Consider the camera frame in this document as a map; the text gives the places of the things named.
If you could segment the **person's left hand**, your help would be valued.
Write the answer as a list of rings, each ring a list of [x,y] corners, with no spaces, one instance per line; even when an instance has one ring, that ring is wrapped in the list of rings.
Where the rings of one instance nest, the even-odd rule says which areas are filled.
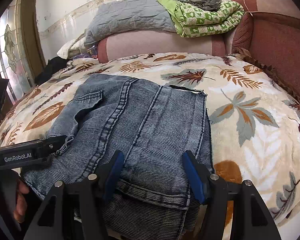
[[[13,211],[14,219],[18,223],[22,223],[27,210],[27,203],[24,195],[29,193],[29,188],[19,179],[16,188],[16,206]]]

